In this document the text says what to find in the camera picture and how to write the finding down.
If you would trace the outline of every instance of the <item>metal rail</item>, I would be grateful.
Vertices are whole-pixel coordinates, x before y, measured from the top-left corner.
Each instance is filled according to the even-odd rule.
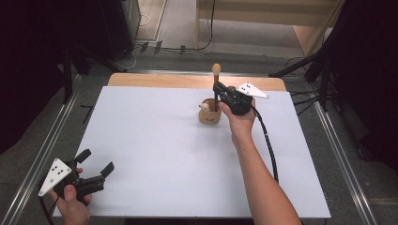
[[[309,88],[311,91],[315,90],[315,88],[313,88],[310,84]],[[362,219],[363,224],[376,225],[377,221],[372,212],[371,205],[369,204],[369,201],[366,198],[362,187],[360,186],[360,182],[358,181],[357,176],[355,175],[351,164],[345,155],[345,151],[329,118],[329,114],[324,112],[319,102],[316,102],[314,105],[330,141],[333,153],[337,159],[337,162],[339,163],[340,169],[342,170],[344,180],[347,183],[352,199],[357,206],[358,212],[360,213],[360,218]]]
[[[74,81],[75,91],[73,92],[70,100],[67,104],[63,105],[59,114],[57,115],[53,126],[51,127],[43,145],[40,147],[38,151],[38,155],[35,158],[32,166],[29,169],[26,177],[18,188],[18,191],[12,201],[11,206],[9,207],[6,216],[2,221],[2,225],[13,225],[16,224],[18,219],[21,216],[21,213],[26,206],[27,201],[29,200],[30,195],[35,187],[35,184],[38,182],[40,174],[43,170],[43,167],[49,157],[49,155],[53,151],[53,147],[55,142],[59,136],[59,133],[62,130],[66,120],[68,119],[69,113],[73,107],[73,104],[77,98],[77,94],[79,93],[81,86],[81,76],[78,74]]]

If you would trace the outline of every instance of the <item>wooden table edge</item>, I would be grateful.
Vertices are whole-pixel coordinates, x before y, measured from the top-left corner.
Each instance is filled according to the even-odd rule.
[[[248,82],[263,91],[286,91],[284,82],[280,78],[223,76],[221,74],[220,82],[226,86],[239,86]],[[108,86],[212,89],[213,75],[114,73],[108,81]]]

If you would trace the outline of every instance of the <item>person's hand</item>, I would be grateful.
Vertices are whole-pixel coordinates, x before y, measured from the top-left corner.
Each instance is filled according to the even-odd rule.
[[[77,173],[83,171],[82,168],[77,168]],[[58,199],[58,195],[53,191],[49,191],[50,196],[54,201]],[[62,218],[64,219],[64,225],[87,225],[90,220],[90,213],[83,203],[76,199],[77,191],[73,185],[68,185],[64,188],[64,198],[59,198],[56,202],[59,211],[61,212]],[[84,196],[86,203],[91,203],[91,195]]]
[[[253,98],[252,105],[255,107],[255,100]],[[237,149],[240,149],[246,142],[252,142],[252,128],[255,119],[253,110],[250,110],[244,115],[234,115],[229,109],[228,105],[219,102],[219,107],[223,113],[228,117],[229,127],[232,132],[232,143]]]

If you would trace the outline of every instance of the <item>table surface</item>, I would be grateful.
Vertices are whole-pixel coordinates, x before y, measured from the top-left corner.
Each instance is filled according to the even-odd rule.
[[[249,82],[272,90],[266,92],[269,99],[256,100],[256,108],[267,112],[262,116],[277,160],[280,185],[301,218],[329,218],[314,163],[283,81],[221,76],[220,82]],[[77,153],[86,148],[92,152],[84,162],[84,178],[98,175],[109,161],[115,165],[105,189],[95,193],[95,201],[89,206],[92,216],[251,216],[227,118],[222,114],[215,126],[198,120],[198,104],[212,98],[212,83],[213,76],[201,75],[112,76],[109,86],[101,91]],[[271,168],[257,121],[253,139]]]

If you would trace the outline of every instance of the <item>black curtain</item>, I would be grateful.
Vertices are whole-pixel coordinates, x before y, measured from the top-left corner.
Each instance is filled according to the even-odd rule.
[[[368,131],[360,147],[398,172],[398,1],[346,4],[356,6],[329,50],[336,88]]]
[[[56,20],[43,1],[6,1],[0,7],[0,153],[15,144],[64,77]]]

